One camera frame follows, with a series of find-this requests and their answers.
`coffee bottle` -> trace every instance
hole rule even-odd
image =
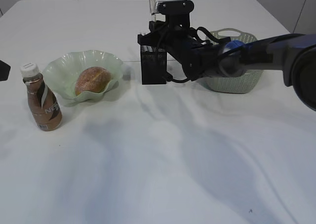
[[[43,131],[52,131],[61,124],[62,114],[53,92],[43,80],[34,63],[21,66],[23,82],[27,88],[28,104],[32,115]]]

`wavy glass bowl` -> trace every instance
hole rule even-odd
[[[43,70],[44,81],[54,92],[64,99],[82,102],[88,99],[98,100],[103,94],[113,88],[113,85],[122,77],[123,62],[111,53],[90,50],[70,52],[50,62]],[[84,91],[75,94],[75,85],[82,71],[89,67],[103,67],[108,70],[112,79],[99,93]]]

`black cable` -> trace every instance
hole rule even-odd
[[[189,80],[190,80],[189,78],[186,78],[183,80],[172,79],[171,81],[175,83],[185,83],[185,82],[188,82]]]
[[[161,44],[161,41],[163,40],[163,38],[166,36],[168,30],[166,29],[164,31],[164,33],[161,35],[160,39],[158,40],[158,43],[156,45],[156,51],[155,51],[155,63],[156,63],[156,66],[157,68],[159,68],[159,62],[158,62],[158,51],[159,51],[159,47],[160,47],[160,44]]]

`bread roll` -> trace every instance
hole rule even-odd
[[[90,67],[79,76],[75,86],[75,94],[84,91],[98,93],[102,91],[111,80],[111,73],[102,67]]]

